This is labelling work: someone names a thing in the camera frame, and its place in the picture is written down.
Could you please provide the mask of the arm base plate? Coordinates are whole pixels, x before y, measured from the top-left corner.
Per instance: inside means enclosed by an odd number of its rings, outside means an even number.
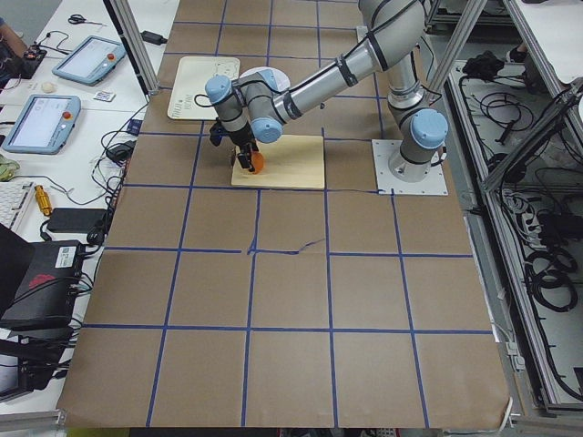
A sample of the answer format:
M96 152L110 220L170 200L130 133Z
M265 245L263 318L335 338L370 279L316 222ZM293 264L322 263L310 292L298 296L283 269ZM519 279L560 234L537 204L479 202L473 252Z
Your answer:
M355 27L357 46L362 46L368 42L369 29L365 25Z
M447 196L443 166L437 165L437 153L428 163L412 164L402 157L401 143L401 140L372 141L377 191L383 195Z

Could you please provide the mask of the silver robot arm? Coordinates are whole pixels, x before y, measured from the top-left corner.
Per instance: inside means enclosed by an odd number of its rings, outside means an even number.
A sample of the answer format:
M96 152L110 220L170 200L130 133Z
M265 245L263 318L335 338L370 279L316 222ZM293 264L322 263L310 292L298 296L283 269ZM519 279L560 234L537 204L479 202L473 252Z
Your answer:
M227 138L240 167L257 173L259 145L279 140L286 124L363 81L384 76L387 106L401 135L388 167L403 181L424 179L449 128L430 107L416 70L414 49L424 32L424 6L419 1L361 1L358 9L366 27L363 37L295 85L280 86L276 69L268 66L237 78L209 79L205 94L216 113L211 143L218 146Z

